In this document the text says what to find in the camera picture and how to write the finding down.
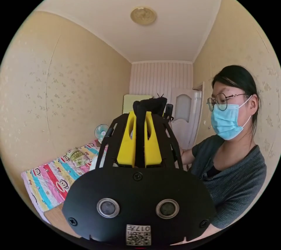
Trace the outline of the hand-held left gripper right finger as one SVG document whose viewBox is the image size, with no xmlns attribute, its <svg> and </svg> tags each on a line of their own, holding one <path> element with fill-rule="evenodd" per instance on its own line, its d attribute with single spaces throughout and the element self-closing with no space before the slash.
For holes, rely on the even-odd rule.
<svg viewBox="0 0 281 250">
<path fill-rule="evenodd" d="M 145 166 L 160 165 L 162 157 L 151 112 L 145 116 Z"/>
</svg>

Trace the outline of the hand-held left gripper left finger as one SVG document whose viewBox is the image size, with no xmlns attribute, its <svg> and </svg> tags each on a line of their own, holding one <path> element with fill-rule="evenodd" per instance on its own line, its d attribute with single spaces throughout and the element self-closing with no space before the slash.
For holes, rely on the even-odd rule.
<svg viewBox="0 0 281 250">
<path fill-rule="evenodd" d="M 120 144 L 117 163 L 120 166 L 135 166 L 136 154 L 136 115 L 133 111 L 128 114 L 124 134 Z"/>
</svg>

